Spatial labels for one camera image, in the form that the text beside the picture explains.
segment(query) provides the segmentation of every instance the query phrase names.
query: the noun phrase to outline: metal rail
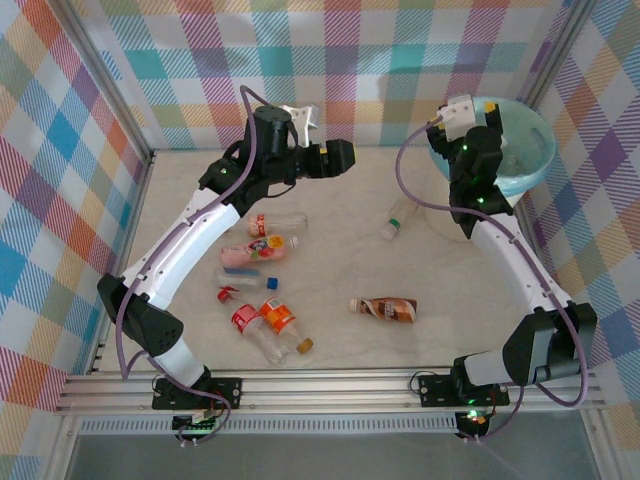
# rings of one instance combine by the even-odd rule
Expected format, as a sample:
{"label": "metal rail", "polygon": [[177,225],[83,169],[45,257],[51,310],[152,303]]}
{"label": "metal rail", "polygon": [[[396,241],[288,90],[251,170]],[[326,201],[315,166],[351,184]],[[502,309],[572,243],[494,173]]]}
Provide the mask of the metal rail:
{"label": "metal rail", "polygon": [[[234,415],[251,414],[358,414],[421,413],[426,411],[464,411],[461,408],[422,408],[420,399],[408,388],[416,369],[384,370],[286,370],[225,371],[216,377],[243,379],[241,406]],[[431,369],[447,374],[448,369]],[[153,373],[132,374],[123,382],[117,374],[94,373],[70,377],[58,403],[59,415],[157,414],[151,409]],[[584,407],[604,406],[604,397],[595,375],[590,375],[589,400]],[[571,377],[547,385],[560,398],[578,395],[580,379]],[[518,387],[508,387],[512,402]],[[498,407],[508,412],[513,406]],[[522,411],[556,411],[563,407],[552,402],[536,387],[525,389]],[[193,411],[167,412],[174,414]]]}

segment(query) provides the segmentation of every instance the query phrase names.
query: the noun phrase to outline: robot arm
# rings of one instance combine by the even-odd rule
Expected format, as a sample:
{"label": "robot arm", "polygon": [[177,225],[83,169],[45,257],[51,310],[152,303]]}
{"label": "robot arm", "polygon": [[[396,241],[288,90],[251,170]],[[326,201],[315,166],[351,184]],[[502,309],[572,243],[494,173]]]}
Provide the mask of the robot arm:
{"label": "robot arm", "polygon": [[[156,244],[121,277],[106,274],[98,282],[98,292],[114,323],[127,290],[133,287],[122,323],[124,334],[183,385],[206,391],[210,376],[184,342],[182,322],[166,310],[194,265],[220,235],[268,195],[270,185],[293,186],[303,177],[335,177],[355,164],[350,142],[329,140],[325,148],[320,148],[309,141],[307,129],[312,126],[310,119],[317,107],[286,108],[264,106],[253,113],[257,133],[255,161],[248,177],[232,195],[212,210],[194,215],[241,177],[251,147],[248,124],[244,139],[209,166],[189,204]],[[292,115],[298,120],[292,121]],[[300,135],[302,142],[295,125],[305,129]],[[171,239],[165,244],[169,235]],[[160,246],[162,252],[157,254]],[[152,254],[155,260],[140,274]]]}
{"label": "robot arm", "polygon": [[[506,144],[499,106],[486,105],[486,126],[476,124],[474,104],[468,95],[451,99],[438,113],[442,124],[430,128],[427,134],[433,149],[449,163],[453,219],[502,271],[524,316],[501,349],[454,361],[451,375],[458,396],[464,398],[498,383],[526,386],[578,374],[577,350],[557,307],[567,313],[587,357],[596,314],[589,304],[576,305],[553,281],[524,239],[511,206],[494,185]],[[465,209],[480,211],[486,217],[479,219]],[[549,291],[544,291],[533,268],[549,285]],[[558,304],[552,302],[552,296]]]}

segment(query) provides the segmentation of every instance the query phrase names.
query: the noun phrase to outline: orange bottle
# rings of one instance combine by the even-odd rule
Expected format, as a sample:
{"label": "orange bottle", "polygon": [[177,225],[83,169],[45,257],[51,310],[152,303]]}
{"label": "orange bottle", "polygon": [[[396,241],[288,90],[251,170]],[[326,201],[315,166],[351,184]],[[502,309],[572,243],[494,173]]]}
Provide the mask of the orange bottle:
{"label": "orange bottle", "polygon": [[400,323],[414,323],[418,302],[407,298],[352,298],[349,310],[353,313],[368,313],[381,320]]}
{"label": "orange bottle", "polygon": [[260,307],[260,314],[290,349],[295,348],[304,355],[313,347],[313,341],[302,331],[300,321],[296,320],[289,307],[278,298],[272,297],[264,302]]}

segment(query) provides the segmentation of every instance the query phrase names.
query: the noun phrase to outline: black mounting bracket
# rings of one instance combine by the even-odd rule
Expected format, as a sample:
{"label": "black mounting bracket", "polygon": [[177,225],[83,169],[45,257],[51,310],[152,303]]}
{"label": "black mounting bracket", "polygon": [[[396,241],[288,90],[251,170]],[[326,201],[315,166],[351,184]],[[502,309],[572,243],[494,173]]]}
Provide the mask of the black mounting bracket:
{"label": "black mounting bracket", "polygon": [[[241,378],[203,378],[193,385],[194,390],[214,393],[225,398],[232,410],[240,408],[242,397]],[[166,378],[160,378],[153,387],[153,410],[211,410],[223,408],[221,402],[200,395],[187,393]]]}
{"label": "black mounting bracket", "polygon": [[451,375],[421,375],[418,377],[418,392],[422,407],[493,407],[509,405],[509,393],[501,391],[499,385],[478,388],[461,398]]}

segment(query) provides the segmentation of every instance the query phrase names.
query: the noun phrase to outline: pink bottle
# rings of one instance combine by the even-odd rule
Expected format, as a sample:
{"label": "pink bottle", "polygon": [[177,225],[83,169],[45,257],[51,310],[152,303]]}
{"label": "pink bottle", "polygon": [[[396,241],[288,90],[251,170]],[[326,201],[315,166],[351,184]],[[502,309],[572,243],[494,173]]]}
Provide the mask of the pink bottle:
{"label": "pink bottle", "polygon": [[289,248],[298,247],[298,237],[269,235],[236,247],[222,247],[220,263],[225,268],[240,268],[252,262],[279,260]]}

